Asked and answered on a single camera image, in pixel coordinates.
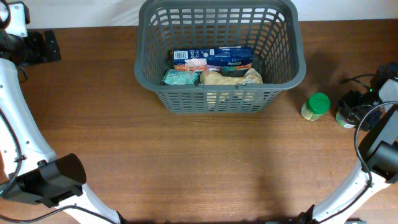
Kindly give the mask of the silver tin can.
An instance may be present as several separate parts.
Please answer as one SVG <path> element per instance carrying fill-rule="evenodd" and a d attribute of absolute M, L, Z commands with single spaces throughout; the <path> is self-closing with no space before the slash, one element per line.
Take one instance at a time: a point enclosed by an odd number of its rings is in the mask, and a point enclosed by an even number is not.
<path fill-rule="evenodd" d="M 350 118 L 351 112 L 350 107 L 342 106 L 336 112 L 335 119 L 336 122 L 343 128 L 354 128 L 356 126 L 356 121 Z"/>

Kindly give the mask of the green lid jar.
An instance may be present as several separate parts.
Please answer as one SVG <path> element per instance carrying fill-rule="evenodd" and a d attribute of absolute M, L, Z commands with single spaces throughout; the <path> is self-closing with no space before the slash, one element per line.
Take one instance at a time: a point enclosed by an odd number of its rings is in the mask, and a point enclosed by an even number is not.
<path fill-rule="evenodd" d="M 330 99 L 324 93 L 314 93 L 302 105 L 301 115 L 309 121 L 316 121 L 330 109 Z"/>

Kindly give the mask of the tan food pouch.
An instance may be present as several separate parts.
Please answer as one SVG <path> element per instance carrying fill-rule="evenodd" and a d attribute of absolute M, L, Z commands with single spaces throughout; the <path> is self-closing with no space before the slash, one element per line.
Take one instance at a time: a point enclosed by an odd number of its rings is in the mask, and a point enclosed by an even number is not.
<path fill-rule="evenodd" d="M 200 81 L 201 84 L 204 85 L 263 84 L 261 75 L 253 68 L 250 68 L 243 77 L 225 77 L 218 72 L 205 70 L 200 74 Z M 231 94 L 227 92 L 220 93 L 219 101 L 226 101 L 230 95 Z M 243 92 L 238 92 L 232 94 L 232 97 L 241 100 L 243 98 L 243 95 L 244 95 Z M 217 98 L 217 93 L 215 92 L 207 93 L 207 102 L 210 106 L 216 105 L 216 98 Z M 251 101 L 254 98 L 254 94 L 248 93 L 247 96 L 245 96 L 245 98 L 246 101 Z"/>

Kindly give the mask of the grey plastic basket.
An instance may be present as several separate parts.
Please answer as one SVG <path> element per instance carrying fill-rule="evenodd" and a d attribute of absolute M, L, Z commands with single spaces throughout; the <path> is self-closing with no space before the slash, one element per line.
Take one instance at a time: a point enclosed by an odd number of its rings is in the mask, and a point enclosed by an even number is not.
<path fill-rule="evenodd" d="M 250 47 L 261 84 L 164 85 L 180 49 Z M 297 86 L 306 64 L 291 1 L 146 1 L 139 10 L 134 74 L 174 113 L 254 113 Z"/>

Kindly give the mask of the blue carton box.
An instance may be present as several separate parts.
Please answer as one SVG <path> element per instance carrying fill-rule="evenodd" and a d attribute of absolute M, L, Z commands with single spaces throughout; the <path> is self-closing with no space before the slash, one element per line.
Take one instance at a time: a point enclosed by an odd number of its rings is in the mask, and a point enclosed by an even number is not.
<path fill-rule="evenodd" d="M 174 69 L 180 71 L 215 72 L 249 70 L 253 61 L 251 47 L 218 47 L 172 52 Z"/>

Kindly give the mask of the teal snack packet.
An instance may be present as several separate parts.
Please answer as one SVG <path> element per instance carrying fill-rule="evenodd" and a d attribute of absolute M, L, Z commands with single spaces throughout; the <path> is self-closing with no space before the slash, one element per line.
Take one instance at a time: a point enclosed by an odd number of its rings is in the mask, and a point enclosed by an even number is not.
<path fill-rule="evenodd" d="M 166 85 L 191 85 L 196 82 L 199 75 L 199 72 L 171 69 L 166 72 L 162 81 Z"/>

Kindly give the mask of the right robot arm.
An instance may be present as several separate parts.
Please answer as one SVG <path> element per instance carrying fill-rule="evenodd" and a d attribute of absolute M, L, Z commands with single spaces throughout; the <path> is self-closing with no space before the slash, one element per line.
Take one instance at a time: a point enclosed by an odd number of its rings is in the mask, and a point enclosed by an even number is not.
<path fill-rule="evenodd" d="M 368 199 L 397 183 L 397 63 L 369 77 L 365 93 L 350 90 L 340 98 L 335 116 L 340 126 L 355 129 L 355 167 L 328 198 L 291 223 L 350 223 Z"/>

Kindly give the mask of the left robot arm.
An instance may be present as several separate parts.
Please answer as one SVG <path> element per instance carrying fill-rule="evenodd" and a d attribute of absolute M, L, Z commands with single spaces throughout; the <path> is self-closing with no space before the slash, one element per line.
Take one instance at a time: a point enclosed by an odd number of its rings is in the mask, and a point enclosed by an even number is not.
<path fill-rule="evenodd" d="M 60 59 L 52 30 L 20 37 L 1 31 L 1 157 L 8 178 L 1 184 L 1 198 L 43 204 L 79 223 L 124 223 L 89 188 L 77 155 L 56 156 L 25 102 L 17 69 Z"/>

